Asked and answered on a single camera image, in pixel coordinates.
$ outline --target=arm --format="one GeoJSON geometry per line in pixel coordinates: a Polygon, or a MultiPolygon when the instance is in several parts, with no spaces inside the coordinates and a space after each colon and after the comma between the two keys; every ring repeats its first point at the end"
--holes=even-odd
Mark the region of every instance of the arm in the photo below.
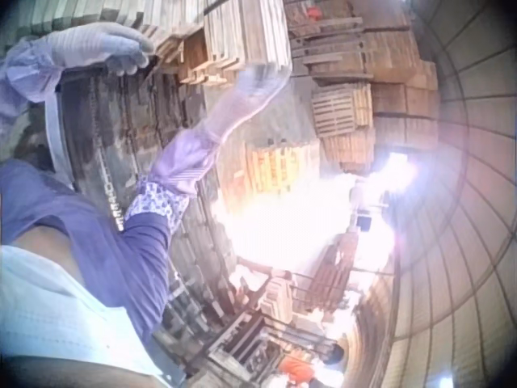
{"type": "Polygon", "coordinates": [[[153,44],[140,32],[116,23],[92,23],[22,40],[0,61],[0,141],[27,102],[41,103],[64,69],[105,61],[118,75],[146,67],[153,44]]]}
{"type": "Polygon", "coordinates": [[[22,40],[0,61],[0,142],[9,135],[27,102],[40,103],[52,93],[63,67],[52,59],[47,40],[22,40]]]}
{"type": "Polygon", "coordinates": [[[212,168],[221,144],[244,120],[262,110],[288,80],[288,72],[267,66],[248,69],[193,129],[184,130],[163,150],[147,177],[137,185],[122,236],[137,254],[142,286],[132,297],[146,322],[145,338],[159,324],[168,293],[170,238],[196,195],[195,184],[212,168]]]}

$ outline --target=orange shirt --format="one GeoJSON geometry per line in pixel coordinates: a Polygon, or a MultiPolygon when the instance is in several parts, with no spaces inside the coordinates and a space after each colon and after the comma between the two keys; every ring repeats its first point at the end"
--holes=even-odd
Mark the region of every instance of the orange shirt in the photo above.
{"type": "Polygon", "coordinates": [[[279,371],[289,376],[296,384],[310,382],[314,378],[313,366],[297,358],[286,356],[280,362],[279,371]]]}

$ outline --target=ceiling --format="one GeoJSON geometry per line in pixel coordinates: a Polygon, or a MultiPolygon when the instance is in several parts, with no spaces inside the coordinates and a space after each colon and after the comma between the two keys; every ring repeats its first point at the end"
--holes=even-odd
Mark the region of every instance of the ceiling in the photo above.
{"type": "Polygon", "coordinates": [[[517,340],[515,41],[482,0],[406,0],[441,94],[439,148],[398,202],[393,279],[349,337],[344,386],[485,386],[517,340]]]}

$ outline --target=white glove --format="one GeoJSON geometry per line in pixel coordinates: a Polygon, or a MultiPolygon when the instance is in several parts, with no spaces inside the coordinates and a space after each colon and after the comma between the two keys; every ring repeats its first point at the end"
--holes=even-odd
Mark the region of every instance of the white glove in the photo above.
{"type": "Polygon", "coordinates": [[[204,130],[215,142],[222,143],[228,135],[262,111],[284,88],[291,71],[275,64],[249,65],[239,74],[237,84],[226,92],[204,121],[204,130]]]}
{"type": "Polygon", "coordinates": [[[137,30],[117,23],[92,23],[53,32],[45,38],[53,60],[65,68],[105,61],[117,75],[135,74],[149,64],[153,43],[137,30]]]}

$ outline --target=sleeve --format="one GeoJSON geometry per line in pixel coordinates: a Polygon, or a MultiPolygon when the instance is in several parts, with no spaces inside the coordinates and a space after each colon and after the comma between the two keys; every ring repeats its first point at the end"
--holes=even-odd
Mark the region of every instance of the sleeve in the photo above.
{"type": "Polygon", "coordinates": [[[202,125],[182,131],[163,150],[149,175],[139,181],[126,221],[137,214],[155,213],[166,218],[169,234],[173,234],[189,198],[196,195],[195,184],[212,168],[218,149],[202,125]]]}
{"type": "Polygon", "coordinates": [[[22,40],[0,61],[0,141],[28,101],[44,101],[59,83],[63,68],[54,64],[51,54],[45,38],[22,40]]]}

